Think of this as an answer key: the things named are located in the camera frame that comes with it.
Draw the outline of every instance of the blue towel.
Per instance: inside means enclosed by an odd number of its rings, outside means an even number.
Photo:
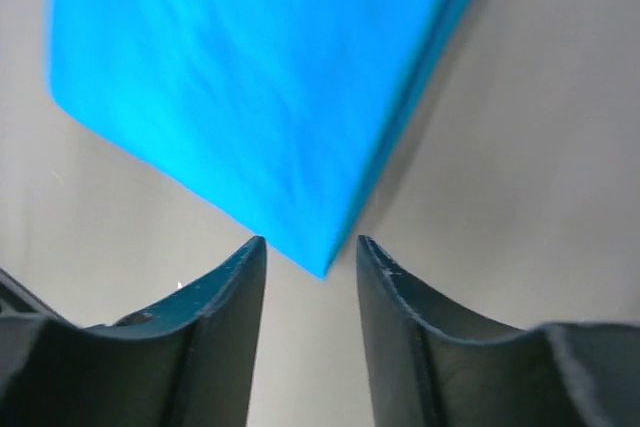
[[[53,0],[80,123],[318,277],[469,0]]]

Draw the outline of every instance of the gray surface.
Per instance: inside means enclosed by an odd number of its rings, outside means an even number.
[[[0,0],[0,264],[109,321],[249,233],[76,125],[43,82],[43,0]],[[480,0],[361,229],[499,320],[640,313],[640,0]],[[249,425],[370,426],[352,253],[270,253]]]

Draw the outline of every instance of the blue cloth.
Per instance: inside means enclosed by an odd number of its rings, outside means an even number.
[[[53,0],[71,116],[324,277],[468,0]]]

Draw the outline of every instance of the table surface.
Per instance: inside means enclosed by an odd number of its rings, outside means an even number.
[[[250,233],[87,132],[44,82],[46,0],[0,0],[0,264],[80,324]],[[640,0],[477,0],[358,232],[528,327],[640,314]],[[349,247],[326,282],[269,253],[249,426],[371,426]]]

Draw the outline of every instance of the black object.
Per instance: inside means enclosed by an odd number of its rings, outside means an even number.
[[[358,242],[376,427],[640,425],[640,329],[487,319]]]
[[[244,427],[265,285],[255,237],[114,326],[77,328],[0,276],[0,425]]]

